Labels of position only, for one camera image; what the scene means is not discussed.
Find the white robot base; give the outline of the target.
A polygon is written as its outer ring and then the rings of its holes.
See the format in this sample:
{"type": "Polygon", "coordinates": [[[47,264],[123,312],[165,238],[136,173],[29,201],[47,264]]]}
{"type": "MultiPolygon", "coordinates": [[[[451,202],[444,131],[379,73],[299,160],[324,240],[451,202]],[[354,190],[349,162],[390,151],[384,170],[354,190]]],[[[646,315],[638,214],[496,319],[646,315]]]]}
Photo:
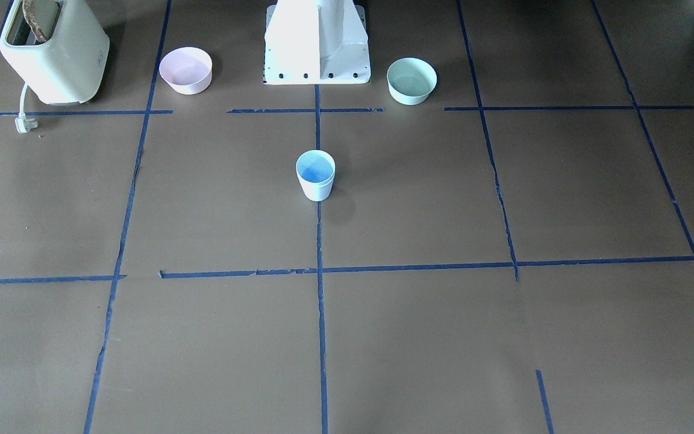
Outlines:
{"type": "Polygon", "coordinates": [[[278,1],[266,9],[263,81],[358,85],[371,78],[364,7],[353,1],[278,1]]]}

